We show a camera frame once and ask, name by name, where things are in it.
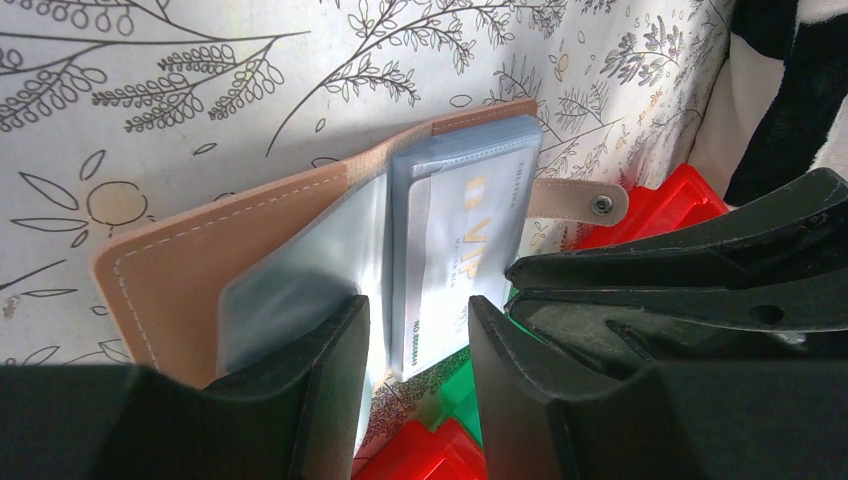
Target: metal snap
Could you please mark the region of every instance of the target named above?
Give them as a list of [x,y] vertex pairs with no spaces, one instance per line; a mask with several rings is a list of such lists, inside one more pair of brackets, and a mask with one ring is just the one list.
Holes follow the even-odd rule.
[[592,211],[601,217],[612,213],[612,199],[606,195],[598,195],[592,199]]

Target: red plastic object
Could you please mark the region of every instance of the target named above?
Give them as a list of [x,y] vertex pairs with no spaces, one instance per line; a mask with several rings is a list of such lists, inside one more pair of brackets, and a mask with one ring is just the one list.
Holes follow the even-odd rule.
[[410,421],[353,478],[486,480],[486,460],[453,418],[448,418],[435,433]]
[[691,165],[681,165],[657,190],[636,187],[630,208],[614,227],[596,227],[578,250],[617,245],[705,222],[728,212],[727,205]]

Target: white fabric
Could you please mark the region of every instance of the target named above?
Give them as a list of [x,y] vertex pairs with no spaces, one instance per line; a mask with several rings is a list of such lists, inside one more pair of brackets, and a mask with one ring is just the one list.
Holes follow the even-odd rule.
[[748,141],[777,95],[783,62],[760,55],[736,34],[716,80],[704,123],[689,155],[704,180],[724,196]]
[[848,178],[848,98],[842,100],[842,106],[836,120],[827,133],[827,141],[816,153],[811,170],[827,167]]
[[848,13],[848,0],[798,1],[798,23],[823,22],[842,13]]
[[[729,2],[556,5],[0,2],[0,129],[12,129],[0,132],[0,360],[128,361],[89,278],[98,244],[458,108],[536,97],[540,175],[658,185],[691,145]],[[634,59],[642,86],[639,72],[619,78]],[[250,92],[229,99],[243,80]],[[25,108],[29,92],[43,102]],[[145,117],[163,112],[161,124]],[[557,250],[577,233],[530,222],[523,252]]]

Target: black fabric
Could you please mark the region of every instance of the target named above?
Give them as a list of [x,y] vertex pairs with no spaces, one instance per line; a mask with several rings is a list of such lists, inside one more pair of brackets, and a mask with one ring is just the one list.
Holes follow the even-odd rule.
[[803,175],[848,94],[848,14],[802,24],[774,101],[754,132],[724,200],[744,205]]
[[730,31],[760,55],[784,60],[795,36],[798,0],[739,0]]

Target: green plastic object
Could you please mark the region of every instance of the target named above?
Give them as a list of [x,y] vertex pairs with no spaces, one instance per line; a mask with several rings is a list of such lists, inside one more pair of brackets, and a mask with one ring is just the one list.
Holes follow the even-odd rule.
[[480,431],[480,414],[477,409],[477,392],[474,389],[474,372],[471,360],[457,370],[439,389],[442,404],[448,416],[455,418],[471,435],[477,445],[483,446]]

